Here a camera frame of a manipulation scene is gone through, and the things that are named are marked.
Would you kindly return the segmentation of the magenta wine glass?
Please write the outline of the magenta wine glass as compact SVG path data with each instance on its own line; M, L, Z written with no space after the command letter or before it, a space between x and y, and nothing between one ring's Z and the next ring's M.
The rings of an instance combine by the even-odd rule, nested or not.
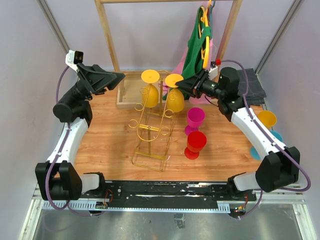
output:
M190 133L198 131L205 120L206 114L200 107L192 107L186 115L187 126L184 133L188 136Z

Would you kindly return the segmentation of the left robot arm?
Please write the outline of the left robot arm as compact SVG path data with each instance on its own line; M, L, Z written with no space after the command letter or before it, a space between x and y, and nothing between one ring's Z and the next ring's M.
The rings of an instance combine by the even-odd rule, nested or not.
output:
M112 91L125 78L124 73L106 71L97 64L68 63L67 68L74 70L78 79L62 97L56 98L53 107L55 117L64 124L63 130L52 154L35 167L41 196L51 204L78 200L88 191L96 198L107 193L102 173L79 175L73 163L93 119L93 95Z

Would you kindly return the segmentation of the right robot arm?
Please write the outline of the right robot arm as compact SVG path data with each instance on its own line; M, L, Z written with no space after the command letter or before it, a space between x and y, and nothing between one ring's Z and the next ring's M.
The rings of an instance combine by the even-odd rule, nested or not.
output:
M224 67L218 82L210 80L207 70L178 81L176 86L189 96L202 95L217 99L219 111L242 133L262 160L255 172L240 173L227 180L226 193L232 200L240 199L247 190L266 193L296 183L299 179L300 152L287 147L259 121L247 101L238 94L240 78L237 70Z

